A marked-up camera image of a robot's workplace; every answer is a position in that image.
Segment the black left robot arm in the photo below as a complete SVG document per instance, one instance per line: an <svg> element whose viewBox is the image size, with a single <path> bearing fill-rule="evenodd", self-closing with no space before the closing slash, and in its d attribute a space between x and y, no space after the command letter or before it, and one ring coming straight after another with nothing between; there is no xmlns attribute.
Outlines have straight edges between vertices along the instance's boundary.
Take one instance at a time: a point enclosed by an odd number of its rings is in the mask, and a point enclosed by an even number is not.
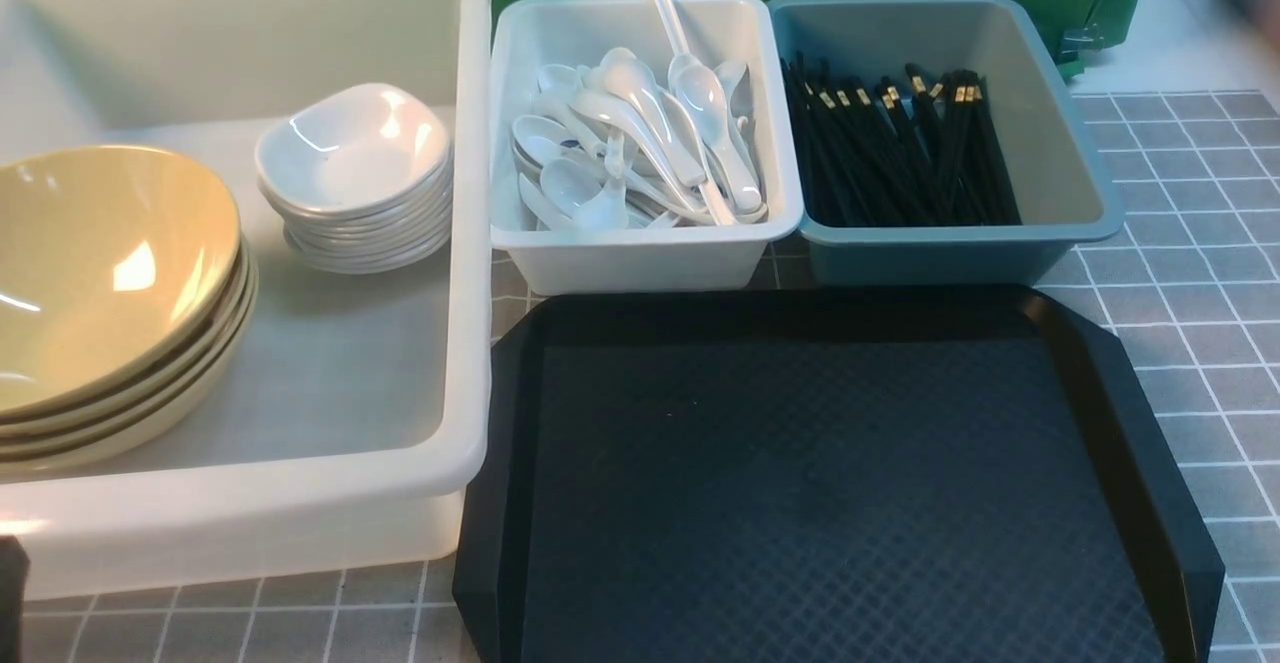
<svg viewBox="0 0 1280 663"><path fill-rule="evenodd" d="M0 559L0 648L1 662L20 660L20 622L29 558L14 536L1 536Z"/></svg>

